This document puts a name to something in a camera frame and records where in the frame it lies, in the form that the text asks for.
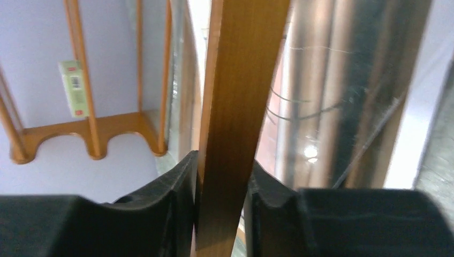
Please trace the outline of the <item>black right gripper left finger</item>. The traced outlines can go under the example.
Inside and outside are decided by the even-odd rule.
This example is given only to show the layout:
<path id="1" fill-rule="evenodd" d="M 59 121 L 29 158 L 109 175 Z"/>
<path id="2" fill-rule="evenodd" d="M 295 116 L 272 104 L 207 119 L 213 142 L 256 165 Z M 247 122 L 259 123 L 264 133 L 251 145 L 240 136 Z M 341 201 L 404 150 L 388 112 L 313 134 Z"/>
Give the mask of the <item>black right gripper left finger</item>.
<path id="1" fill-rule="evenodd" d="M 114 203 L 1 197 L 1 256 L 190 256 L 198 152 Z"/>

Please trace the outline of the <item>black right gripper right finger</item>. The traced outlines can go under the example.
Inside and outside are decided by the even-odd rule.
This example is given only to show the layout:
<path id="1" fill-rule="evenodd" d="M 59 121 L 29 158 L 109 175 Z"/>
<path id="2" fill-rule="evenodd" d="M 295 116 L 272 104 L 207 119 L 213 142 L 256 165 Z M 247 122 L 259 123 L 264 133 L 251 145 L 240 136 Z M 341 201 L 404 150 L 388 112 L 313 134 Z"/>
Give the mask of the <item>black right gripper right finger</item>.
<path id="1" fill-rule="evenodd" d="M 453 256 L 453 234 L 413 190 L 294 191 L 253 164 L 245 199 L 248 256 Z"/>

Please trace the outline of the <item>wooden picture frame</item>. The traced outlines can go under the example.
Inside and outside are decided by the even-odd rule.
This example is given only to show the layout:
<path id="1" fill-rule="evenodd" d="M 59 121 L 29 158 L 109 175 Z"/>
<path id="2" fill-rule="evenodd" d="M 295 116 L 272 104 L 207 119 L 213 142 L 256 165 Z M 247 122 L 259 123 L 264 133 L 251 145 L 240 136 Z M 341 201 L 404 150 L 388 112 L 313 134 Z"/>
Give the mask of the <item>wooden picture frame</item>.
<path id="1" fill-rule="evenodd" d="M 256 156 L 292 2 L 211 6 L 196 192 L 201 256 L 231 255 L 253 164 L 269 173 Z"/>

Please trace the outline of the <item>glossy plant photo print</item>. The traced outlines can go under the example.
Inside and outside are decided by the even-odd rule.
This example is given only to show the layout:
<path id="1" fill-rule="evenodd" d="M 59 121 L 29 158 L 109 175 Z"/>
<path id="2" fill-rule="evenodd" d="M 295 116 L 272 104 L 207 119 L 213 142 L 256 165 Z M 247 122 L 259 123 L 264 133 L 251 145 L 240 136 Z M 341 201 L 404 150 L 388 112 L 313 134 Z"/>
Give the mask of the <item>glossy plant photo print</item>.
<path id="1" fill-rule="evenodd" d="M 285 186 L 412 188 L 453 1 L 293 1 L 257 159 Z"/>

